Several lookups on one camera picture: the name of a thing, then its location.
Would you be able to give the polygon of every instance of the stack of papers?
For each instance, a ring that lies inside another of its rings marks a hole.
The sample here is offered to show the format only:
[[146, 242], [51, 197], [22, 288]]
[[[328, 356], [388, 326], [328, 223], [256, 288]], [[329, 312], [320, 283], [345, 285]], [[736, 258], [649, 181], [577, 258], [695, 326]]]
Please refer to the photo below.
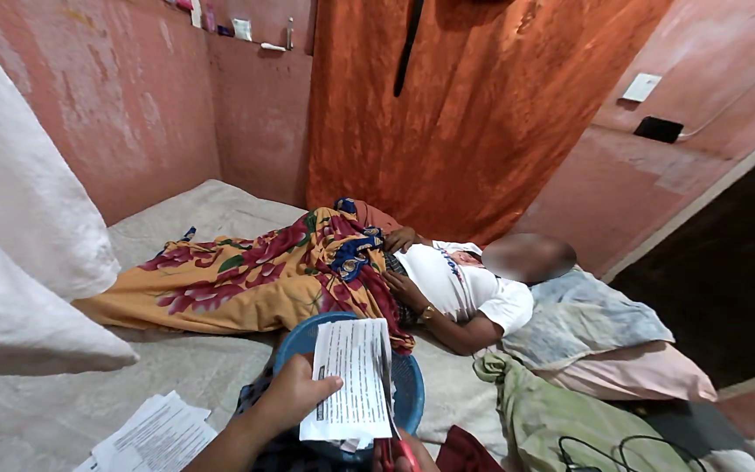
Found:
[[381, 349], [392, 359], [383, 318], [320, 324], [314, 380], [339, 375], [344, 383], [302, 421], [300, 440], [330, 441], [353, 452], [368, 447], [372, 439], [392, 437]]
[[209, 414], [176, 392], [151, 396], [73, 472], [180, 472], [217, 435]]

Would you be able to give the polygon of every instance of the white bed sheet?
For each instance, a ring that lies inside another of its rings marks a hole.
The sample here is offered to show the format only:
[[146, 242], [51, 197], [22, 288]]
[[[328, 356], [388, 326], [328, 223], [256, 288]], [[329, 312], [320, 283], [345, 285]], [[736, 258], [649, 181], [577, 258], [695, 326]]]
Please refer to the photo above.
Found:
[[[304, 210], [257, 199], [217, 180], [163, 201], [113, 225], [110, 236], [122, 268], [151, 259], [164, 241], [195, 226], [194, 240], [219, 235], [253, 238], [292, 223]], [[141, 360], [114, 372], [48, 377], [0, 376], [0, 472], [69, 472], [92, 446], [115, 432], [144, 400], [176, 390], [191, 405], [212, 410], [222, 429], [243, 385], [261, 372], [273, 336], [248, 338], [115, 329]], [[472, 359], [418, 339], [415, 358], [425, 377], [425, 413], [418, 434], [432, 454], [454, 424], [512, 469], [497, 389], [479, 381]]]

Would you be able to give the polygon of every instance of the person lying down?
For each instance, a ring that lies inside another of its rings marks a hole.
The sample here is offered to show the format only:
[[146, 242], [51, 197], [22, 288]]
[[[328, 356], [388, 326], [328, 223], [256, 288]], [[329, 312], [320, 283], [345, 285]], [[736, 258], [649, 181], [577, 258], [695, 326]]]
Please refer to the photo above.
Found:
[[101, 324], [212, 334], [290, 330], [319, 313], [353, 312], [385, 317], [402, 354], [414, 346], [404, 328], [420, 319], [457, 354], [470, 354], [529, 321], [527, 284], [575, 263], [568, 244], [536, 235], [501, 239], [481, 254], [412, 228], [384, 236], [340, 199], [256, 239], [166, 243], [106, 292], [72, 304]]

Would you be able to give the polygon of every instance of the wristwatch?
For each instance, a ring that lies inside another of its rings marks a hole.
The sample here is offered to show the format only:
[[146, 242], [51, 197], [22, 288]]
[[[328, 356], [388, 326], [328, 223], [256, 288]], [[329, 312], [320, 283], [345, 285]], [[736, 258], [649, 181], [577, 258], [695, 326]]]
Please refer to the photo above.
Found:
[[423, 312], [421, 312], [421, 319], [427, 321], [435, 316], [435, 308], [432, 305], [428, 305]]

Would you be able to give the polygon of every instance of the floral blanket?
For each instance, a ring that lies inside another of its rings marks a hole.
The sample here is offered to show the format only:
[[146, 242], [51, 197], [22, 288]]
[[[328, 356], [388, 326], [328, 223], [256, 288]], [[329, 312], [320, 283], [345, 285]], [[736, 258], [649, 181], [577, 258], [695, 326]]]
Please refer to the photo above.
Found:
[[101, 324], [216, 334], [293, 329], [318, 313], [354, 312], [387, 318], [393, 347], [408, 352], [414, 340], [398, 329], [380, 275], [381, 230], [357, 222], [353, 201], [336, 207], [256, 239], [166, 243], [108, 291], [73, 305]]

